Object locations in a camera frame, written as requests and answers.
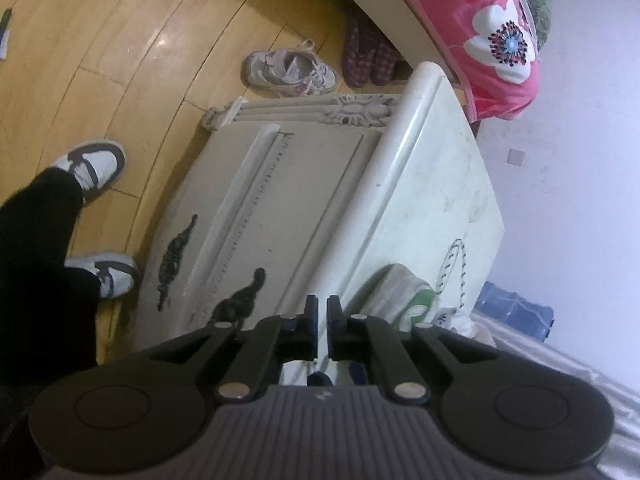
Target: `white wall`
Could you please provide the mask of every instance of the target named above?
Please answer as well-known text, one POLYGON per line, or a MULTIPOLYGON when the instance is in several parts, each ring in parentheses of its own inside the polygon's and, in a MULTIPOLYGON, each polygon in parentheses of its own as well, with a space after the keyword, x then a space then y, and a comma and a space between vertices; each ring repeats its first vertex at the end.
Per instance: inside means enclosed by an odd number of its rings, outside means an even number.
POLYGON ((549 344, 640 390, 640 0, 554 0, 540 59, 534 104, 480 129, 506 231, 489 279, 554 308, 549 344))

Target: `white sneaker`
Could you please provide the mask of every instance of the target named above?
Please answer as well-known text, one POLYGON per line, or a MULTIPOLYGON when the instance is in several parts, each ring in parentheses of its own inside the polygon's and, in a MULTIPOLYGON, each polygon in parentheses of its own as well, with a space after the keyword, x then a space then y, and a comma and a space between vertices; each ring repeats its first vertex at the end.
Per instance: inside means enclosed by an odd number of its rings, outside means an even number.
POLYGON ((315 44, 303 41, 297 48, 254 52, 244 60, 249 83, 269 88, 280 97, 322 95, 335 89, 338 81, 333 68, 313 52, 315 44))
POLYGON ((65 267, 88 270, 100 279, 100 298, 112 300, 132 291, 140 278, 133 258, 119 253, 97 253, 69 258, 65 267))
POLYGON ((60 168, 76 178, 86 204, 113 185, 126 162, 124 148, 119 143, 101 139, 74 147, 51 167, 60 168))

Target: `metal rivet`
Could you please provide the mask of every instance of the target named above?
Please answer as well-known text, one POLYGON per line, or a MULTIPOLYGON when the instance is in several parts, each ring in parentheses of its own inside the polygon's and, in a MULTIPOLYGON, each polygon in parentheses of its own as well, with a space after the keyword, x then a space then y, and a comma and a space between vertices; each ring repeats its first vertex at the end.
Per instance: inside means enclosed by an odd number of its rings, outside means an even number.
POLYGON ((403 399, 421 399, 427 394, 427 388, 418 383, 400 383, 394 393, 403 399))
POLYGON ((242 399, 249 395, 250 391, 244 383, 227 383, 218 388, 218 393, 226 399, 242 399))

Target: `pink pillow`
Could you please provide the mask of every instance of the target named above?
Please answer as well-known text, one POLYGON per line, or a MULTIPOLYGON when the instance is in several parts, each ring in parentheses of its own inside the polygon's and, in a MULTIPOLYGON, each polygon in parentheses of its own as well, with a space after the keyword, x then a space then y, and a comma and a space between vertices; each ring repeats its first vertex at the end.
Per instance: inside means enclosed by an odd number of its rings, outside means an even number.
POLYGON ((469 122, 513 119, 535 99, 540 62, 520 0, 410 0, 455 70, 469 122))

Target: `person's leg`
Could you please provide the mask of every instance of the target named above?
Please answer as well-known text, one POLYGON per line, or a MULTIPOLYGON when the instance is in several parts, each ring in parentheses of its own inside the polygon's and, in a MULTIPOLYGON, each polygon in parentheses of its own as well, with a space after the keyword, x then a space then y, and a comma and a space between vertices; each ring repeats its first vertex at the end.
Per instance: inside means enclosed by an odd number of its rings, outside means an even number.
POLYGON ((0 270, 62 265, 78 213, 122 174, 124 149, 76 146, 0 207, 0 270))
POLYGON ((61 266, 83 203, 72 174, 39 174, 0 207, 0 269, 61 266))
POLYGON ((50 381, 95 365, 97 303, 114 294, 101 294, 104 273, 69 269, 78 266, 66 266, 65 255, 82 205, 124 166, 119 144, 88 142, 0 207, 0 384, 50 381))

